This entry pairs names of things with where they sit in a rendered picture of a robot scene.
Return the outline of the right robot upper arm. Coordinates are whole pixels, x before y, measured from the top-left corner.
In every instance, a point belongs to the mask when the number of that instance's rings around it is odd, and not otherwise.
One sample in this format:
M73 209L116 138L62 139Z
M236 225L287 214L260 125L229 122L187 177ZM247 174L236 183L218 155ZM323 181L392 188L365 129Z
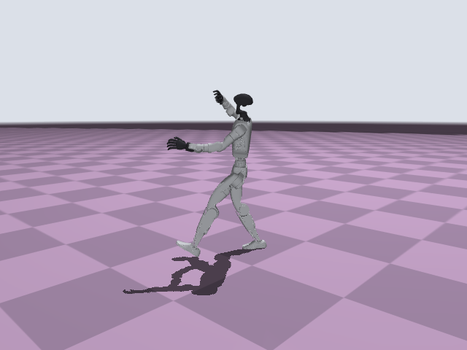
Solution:
M236 114L236 110L231 106L230 109L226 110L228 116L233 116L235 119L240 116L240 114Z

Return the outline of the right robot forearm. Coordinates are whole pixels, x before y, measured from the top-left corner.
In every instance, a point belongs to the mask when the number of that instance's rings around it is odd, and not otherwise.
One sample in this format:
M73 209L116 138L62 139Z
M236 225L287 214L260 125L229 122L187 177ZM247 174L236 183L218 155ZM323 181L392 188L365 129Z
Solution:
M222 95L223 96L223 95ZM215 100L217 100L215 98ZM218 102L217 102L218 103ZM223 106L224 109L230 109L230 107L232 106L232 104L225 98L225 96L223 96L223 103L221 104ZM233 107L233 106L232 106ZM233 107L234 108L234 107ZM235 109L235 108L234 108ZM236 110L236 109L235 109Z

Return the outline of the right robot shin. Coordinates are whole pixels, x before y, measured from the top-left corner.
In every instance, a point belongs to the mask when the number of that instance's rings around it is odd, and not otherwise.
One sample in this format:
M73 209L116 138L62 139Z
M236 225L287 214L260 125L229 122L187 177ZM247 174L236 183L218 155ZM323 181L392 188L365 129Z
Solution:
M237 214L238 215L238 214ZM250 213L248 213L247 215L245 216L242 216L242 215L238 215L239 219L241 220L243 226L246 228L246 230L250 233L250 235L254 238L257 239L257 241L255 240L256 243L260 243L258 241L260 241L260 238L257 234L257 231L255 229L255 223L254 223L254 220L251 216ZM250 232L251 231L251 232ZM255 239L254 238L254 239Z

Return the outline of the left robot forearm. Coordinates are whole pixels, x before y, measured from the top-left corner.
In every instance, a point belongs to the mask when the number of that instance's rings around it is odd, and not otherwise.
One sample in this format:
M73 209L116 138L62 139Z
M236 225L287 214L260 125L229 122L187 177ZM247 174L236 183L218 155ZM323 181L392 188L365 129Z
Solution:
M189 144L188 149L193 149L194 152L200 153L200 152L216 152L218 150L222 149L222 144L220 142L215 142L213 144L208 143L208 144Z

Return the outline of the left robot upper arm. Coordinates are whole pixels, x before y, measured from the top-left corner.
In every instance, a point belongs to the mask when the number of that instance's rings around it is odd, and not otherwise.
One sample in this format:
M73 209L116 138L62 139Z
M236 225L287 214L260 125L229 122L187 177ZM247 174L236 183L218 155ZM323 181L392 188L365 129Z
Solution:
M226 149L229 145L231 145L234 141L241 138L246 132L247 129L244 125L237 125L225 138L224 141L221 142L222 149L218 150L217 152L222 152ZM217 141L219 142L219 141Z

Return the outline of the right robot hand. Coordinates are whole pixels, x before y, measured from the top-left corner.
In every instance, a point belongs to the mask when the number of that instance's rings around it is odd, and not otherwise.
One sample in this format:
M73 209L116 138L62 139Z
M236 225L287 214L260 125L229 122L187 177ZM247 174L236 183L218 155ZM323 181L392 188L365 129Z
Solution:
M213 93L214 93L214 92L217 92L217 93L214 94L214 95L216 95L216 96L215 96L215 98L217 99L216 101L217 101L218 103L222 104L222 103L223 103L223 96L221 95L221 93L219 92L219 90L215 90L215 91L213 91Z

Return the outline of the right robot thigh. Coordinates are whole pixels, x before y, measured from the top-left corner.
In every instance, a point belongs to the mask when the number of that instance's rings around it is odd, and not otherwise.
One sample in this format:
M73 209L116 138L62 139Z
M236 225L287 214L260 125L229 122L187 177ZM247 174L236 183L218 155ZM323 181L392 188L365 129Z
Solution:
M231 174L232 174L232 171L231 171ZM250 208L247 204L241 203L242 186L239 189L236 189L235 187L231 186L230 194L231 194L231 200L237 212L242 216L247 215L250 211Z

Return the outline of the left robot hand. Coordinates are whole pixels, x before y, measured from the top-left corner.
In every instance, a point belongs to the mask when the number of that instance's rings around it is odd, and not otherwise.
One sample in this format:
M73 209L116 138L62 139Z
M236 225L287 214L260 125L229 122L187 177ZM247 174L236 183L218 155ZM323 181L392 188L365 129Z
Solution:
M167 147L168 150L170 149L185 149L186 151L189 151L189 152L194 152L193 149L188 149L188 146L189 144L192 144L192 143L185 143L185 141L183 141L182 139L180 139L179 137L174 137L175 139L169 139L167 144ZM178 140L177 140L178 139ZM170 147L172 146L172 147Z

